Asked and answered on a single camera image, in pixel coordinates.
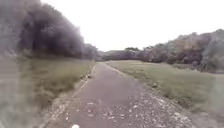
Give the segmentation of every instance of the sky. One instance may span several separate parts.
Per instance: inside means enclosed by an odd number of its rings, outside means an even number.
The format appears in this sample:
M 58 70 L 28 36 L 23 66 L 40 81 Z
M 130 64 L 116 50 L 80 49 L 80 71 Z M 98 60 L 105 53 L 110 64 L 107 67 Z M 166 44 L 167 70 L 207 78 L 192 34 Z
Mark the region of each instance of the sky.
M 42 0 L 99 50 L 143 48 L 224 28 L 222 0 Z

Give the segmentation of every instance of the tree line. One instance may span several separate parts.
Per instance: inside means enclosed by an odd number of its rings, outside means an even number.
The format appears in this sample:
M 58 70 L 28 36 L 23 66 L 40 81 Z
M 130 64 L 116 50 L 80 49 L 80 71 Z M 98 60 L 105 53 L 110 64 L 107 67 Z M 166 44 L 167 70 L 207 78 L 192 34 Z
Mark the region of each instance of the tree line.
M 52 6 L 39 0 L 2 0 L 0 4 L 0 28 L 7 29 L 0 32 L 1 52 L 81 59 L 97 57 L 97 48 L 84 43 L 79 27 Z
M 104 53 L 103 60 L 141 60 L 152 63 L 186 64 L 199 71 L 224 69 L 224 30 L 181 35 L 178 38 L 142 50 L 126 48 Z

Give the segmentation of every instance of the white sky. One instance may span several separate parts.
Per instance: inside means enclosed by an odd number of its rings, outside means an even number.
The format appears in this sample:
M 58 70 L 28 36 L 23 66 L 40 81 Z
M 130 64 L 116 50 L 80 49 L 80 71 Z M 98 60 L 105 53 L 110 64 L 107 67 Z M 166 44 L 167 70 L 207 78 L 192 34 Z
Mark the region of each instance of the white sky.
M 42 0 L 103 51 L 165 43 L 180 34 L 224 28 L 222 0 Z

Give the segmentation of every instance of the foliage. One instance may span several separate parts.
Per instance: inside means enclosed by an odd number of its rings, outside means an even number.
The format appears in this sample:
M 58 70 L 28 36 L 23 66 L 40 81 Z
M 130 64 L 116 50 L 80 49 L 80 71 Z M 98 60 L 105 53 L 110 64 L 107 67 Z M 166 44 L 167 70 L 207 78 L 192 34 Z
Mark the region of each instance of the foliage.
M 97 49 L 84 43 L 79 28 L 39 0 L 0 2 L 0 53 L 95 59 Z
M 149 46 L 143 50 L 126 48 L 108 52 L 104 60 L 141 60 L 153 63 L 188 64 L 192 69 L 208 72 L 224 70 L 224 31 L 181 35 L 164 44 Z

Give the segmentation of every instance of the paved path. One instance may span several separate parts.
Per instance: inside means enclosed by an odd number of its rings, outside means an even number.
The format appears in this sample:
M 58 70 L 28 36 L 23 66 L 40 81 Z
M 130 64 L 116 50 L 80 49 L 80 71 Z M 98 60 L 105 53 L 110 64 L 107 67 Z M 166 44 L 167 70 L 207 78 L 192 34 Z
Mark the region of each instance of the paved path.
M 180 108 L 137 80 L 99 63 L 47 128 L 194 128 Z

